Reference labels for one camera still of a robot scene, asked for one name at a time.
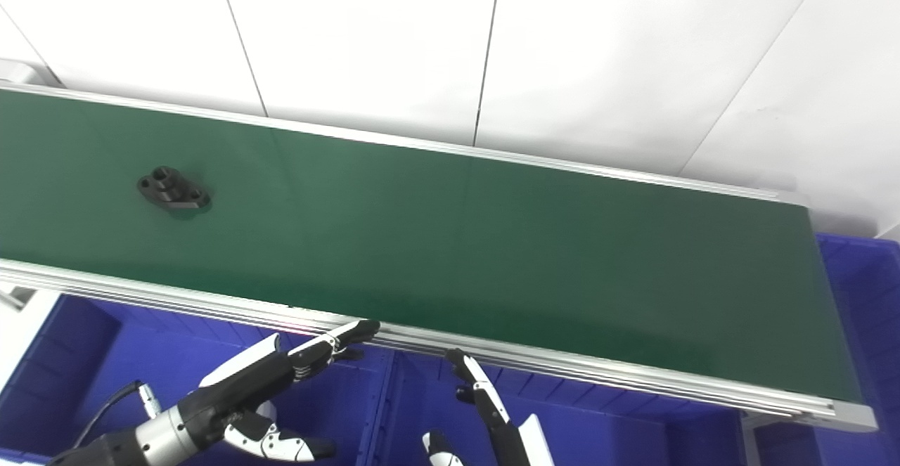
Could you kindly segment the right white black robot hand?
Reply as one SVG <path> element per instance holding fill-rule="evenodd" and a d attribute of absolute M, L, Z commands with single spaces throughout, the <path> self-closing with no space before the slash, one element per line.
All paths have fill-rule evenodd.
<path fill-rule="evenodd" d="M 479 363 L 463 349 L 447 349 L 444 359 L 452 364 L 454 376 L 463 384 L 456 398 L 474 406 L 497 465 L 553 465 L 554 459 L 538 415 L 531 414 L 520 424 L 511 419 L 498 389 Z"/>

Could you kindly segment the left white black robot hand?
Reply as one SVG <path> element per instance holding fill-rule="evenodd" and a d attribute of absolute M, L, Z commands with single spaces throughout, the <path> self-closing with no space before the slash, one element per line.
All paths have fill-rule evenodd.
<path fill-rule="evenodd" d="M 378 320 L 356 320 L 313 337 L 290 351 L 270 335 L 210 373 L 198 389 L 177 403 L 184 431 L 199 452 L 220 441 L 276 462 L 307 463 L 334 457 L 331 439 L 304 437 L 260 414 L 266 402 L 299 382 L 316 377 L 339 360 L 359 360 L 354 344 L 372 340 Z"/>

